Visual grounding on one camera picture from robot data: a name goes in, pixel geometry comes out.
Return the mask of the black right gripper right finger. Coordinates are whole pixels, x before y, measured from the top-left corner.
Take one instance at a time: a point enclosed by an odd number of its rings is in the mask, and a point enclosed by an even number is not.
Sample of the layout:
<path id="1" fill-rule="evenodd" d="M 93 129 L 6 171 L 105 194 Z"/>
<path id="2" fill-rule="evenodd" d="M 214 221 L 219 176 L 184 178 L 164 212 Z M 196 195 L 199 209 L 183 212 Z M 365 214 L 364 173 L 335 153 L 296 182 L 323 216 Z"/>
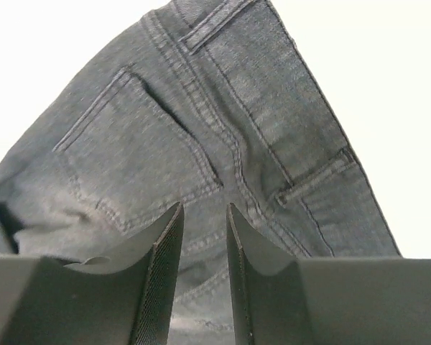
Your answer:
<path id="1" fill-rule="evenodd" d="M 237 344 L 431 345 L 431 259 L 299 259 L 226 218 Z"/>

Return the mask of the black trousers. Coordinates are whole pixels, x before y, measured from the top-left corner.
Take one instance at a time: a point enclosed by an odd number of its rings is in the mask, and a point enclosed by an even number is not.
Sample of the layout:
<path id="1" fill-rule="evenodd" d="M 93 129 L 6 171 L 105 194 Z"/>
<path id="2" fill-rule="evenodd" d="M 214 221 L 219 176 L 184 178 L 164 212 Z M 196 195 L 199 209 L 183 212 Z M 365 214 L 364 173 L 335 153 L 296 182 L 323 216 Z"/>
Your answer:
<path id="1" fill-rule="evenodd" d="M 269 1 L 171 1 L 107 44 L 0 162 L 0 253 L 86 260 L 182 202 L 170 344 L 233 344 L 226 208 L 295 256 L 397 256 Z"/>

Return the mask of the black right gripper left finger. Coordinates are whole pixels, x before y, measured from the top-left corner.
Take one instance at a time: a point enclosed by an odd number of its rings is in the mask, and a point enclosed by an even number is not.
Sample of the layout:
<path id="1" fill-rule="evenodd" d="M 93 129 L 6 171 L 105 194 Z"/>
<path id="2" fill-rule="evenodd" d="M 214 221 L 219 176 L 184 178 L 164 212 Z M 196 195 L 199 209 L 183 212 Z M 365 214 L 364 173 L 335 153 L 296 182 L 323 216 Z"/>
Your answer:
<path id="1" fill-rule="evenodd" d="M 176 203 L 83 262 L 0 255 L 0 344 L 165 344 L 183 226 Z"/>

